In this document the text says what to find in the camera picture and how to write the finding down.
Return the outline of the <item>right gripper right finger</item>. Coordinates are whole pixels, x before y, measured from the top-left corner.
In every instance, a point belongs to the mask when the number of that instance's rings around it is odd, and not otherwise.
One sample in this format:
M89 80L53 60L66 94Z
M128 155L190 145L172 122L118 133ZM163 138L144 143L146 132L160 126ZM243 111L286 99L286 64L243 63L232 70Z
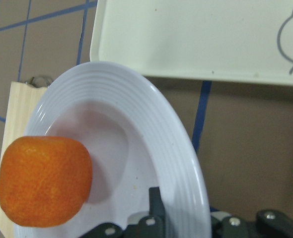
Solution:
M293 219L273 209L258 211L255 221L214 211L211 223L214 238L293 238Z

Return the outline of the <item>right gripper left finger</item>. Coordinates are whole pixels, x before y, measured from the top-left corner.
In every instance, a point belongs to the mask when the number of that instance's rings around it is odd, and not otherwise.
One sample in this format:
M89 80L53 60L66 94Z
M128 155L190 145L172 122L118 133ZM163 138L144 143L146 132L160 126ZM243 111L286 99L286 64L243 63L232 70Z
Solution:
M159 187L148 189L149 210L133 213L128 217L124 238L164 238L166 213Z

